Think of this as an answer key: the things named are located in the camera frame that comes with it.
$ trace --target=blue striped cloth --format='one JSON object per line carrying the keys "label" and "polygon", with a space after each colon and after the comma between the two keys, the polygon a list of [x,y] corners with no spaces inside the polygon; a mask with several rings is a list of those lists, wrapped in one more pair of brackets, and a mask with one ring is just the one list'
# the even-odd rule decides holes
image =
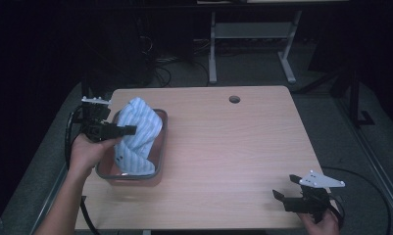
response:
{"label": "blue striped cloth", "polygon": [[136,125],[137,130],[135,135],[126,135],[115,146],[115,163],[128,175],[154,173],[155,167],[147,158],[162,129],[162,120],[144,100],[136,97],[120,112],[118,126],[125,125]]}

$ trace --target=dark background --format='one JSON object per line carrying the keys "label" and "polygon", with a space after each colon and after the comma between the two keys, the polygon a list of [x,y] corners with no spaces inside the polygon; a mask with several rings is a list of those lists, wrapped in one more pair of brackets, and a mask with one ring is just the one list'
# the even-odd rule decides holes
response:
{"label": "dark background", "polygon": [[[191,59],[193,37],[209,36],[206,12],[153,12],[147,22],[141,16],[74,10],[60,1],[0,1],[0,215],[76,84],[86,80],[96,95],[145,86],[151,58],[142,55],[139,35],[152,36],[158,48],[185,59]],[[393,120],[393,1],[310,9],[297,38],[319,41],[311,70],[352,65]]]}

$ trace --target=wooden table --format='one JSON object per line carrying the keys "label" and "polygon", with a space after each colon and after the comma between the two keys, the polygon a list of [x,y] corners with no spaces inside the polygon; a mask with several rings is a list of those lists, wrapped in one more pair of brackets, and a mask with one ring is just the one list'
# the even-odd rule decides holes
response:
{"label": "wooden table", "polygon": [[[163,178],[155,187],[111,186],[92,172],[83,195],[98,229],[302,226],[271,191],[301,197],[288,175],[321,172],[287,88],[117,90],[109,119],[137,96],[169,115]],[[76,229],[88,229],[81,212]]]}

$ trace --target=gray floor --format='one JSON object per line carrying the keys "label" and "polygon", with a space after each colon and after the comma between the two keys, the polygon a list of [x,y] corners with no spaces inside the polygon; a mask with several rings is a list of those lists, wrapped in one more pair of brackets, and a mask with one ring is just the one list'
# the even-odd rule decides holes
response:
{"label": "gray floor", "polygon": [[[276,51],[280,44],[249,49],[232,55],[217,57],[218,84],[216,86],[284,85],[297,90],[318,79],[322,73],[308,71],[313,55],[313,44],[294,45],[289,57],[298,79],[294,85],[285,80]],[[208,57],[195,60],[207,67]],[[163,68],[172,73],[171,87],[205,86],[206,71],[198,64],[172,63]],[[167,80],[163,70],[158,72]],[[328,90],[331,82],[306,95],[293,95],[294,102],[309,134],[321,165],[353,170],[377,184],[366,151],[357,139],[356,129],[350,124],[343,111],[347,100],[333,99]],[[158,87],[157,79],[149,87]],[[78,104],[80,86],[63,104],[43,143],[38,149],[25,177],[2,216],[2,234],[29,234],[38,219],[44,202],[54,187],[64,166],[63,140],[67,117]],[[375,96],[362,86],[361,108],[369,112],[375,125],[364,126],[360,133],[370,142],[385,171],[393,182],[393,123],[380,108]],[[341,196],[346,220],[341,234],[385,234],[387,225],[386,208],[377,192],[361,178],[343,171],[324,169],[326,175],[341,179],[346,188],[333,189]],[[137,234],[139,231],[104,231],[102,234]],[[153,234],[306,234],[303,228],[295,230],[267,231],[153,231]],[[76,234],[91,234],[77,231]]]}

